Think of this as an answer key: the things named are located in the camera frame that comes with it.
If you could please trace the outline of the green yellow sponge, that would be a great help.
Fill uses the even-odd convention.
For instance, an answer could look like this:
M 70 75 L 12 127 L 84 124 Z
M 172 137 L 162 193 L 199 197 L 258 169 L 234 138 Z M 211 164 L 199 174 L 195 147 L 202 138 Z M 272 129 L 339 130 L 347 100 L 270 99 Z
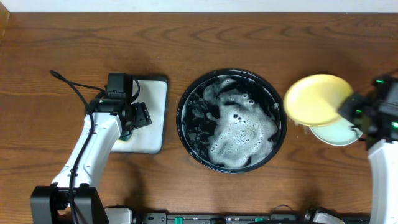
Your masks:
M 125 133 L 122 133 L 122 135 L 118 138 L 120 141 L 128 141 L 129 138 L 132 135 L 132 131 L 126 131 Z

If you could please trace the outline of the mint plate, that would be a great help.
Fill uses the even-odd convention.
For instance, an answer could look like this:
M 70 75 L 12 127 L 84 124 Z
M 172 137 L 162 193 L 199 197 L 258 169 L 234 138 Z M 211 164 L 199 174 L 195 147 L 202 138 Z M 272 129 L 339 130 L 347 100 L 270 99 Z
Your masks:
M 326 126 L 310 127 L 310 130 L 319 140 L 332 146 L 350 145 L 363 134 L 344 118 Z

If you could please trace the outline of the yellow plate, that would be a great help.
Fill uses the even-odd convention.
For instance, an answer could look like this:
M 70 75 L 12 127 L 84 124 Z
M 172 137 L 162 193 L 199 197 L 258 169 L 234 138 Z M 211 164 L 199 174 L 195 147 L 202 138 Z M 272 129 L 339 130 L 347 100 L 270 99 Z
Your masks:
M 287 116 L 304 126 L 326 126 L 341 119 L 338 108 L 351 96 L 353 88 L 344 79 L 310 75 L 295 82 L 284 96 Z

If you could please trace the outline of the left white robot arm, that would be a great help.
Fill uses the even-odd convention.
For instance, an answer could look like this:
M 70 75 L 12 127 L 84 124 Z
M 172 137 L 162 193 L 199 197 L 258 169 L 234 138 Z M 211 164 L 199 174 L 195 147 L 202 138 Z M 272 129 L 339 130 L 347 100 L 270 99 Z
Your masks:
M 122 132 L 151 124 L 146 104 L 124 98 L 93 99 L 85 125 L 62 171 L 30 197 L 34 223 L 138 223 L 124 206 L 104 208 L 97 187 L 109 154 Z

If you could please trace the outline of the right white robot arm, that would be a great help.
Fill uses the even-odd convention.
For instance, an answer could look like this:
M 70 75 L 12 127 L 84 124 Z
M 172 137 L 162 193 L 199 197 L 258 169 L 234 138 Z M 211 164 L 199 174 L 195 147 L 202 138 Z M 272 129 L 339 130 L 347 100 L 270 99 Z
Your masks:
M 372 174 L 370 223 L 397 223 L 397 94 L 353 94 L 338 108 L 342 118 L 311 132 L 332 146 L 364 141 Z

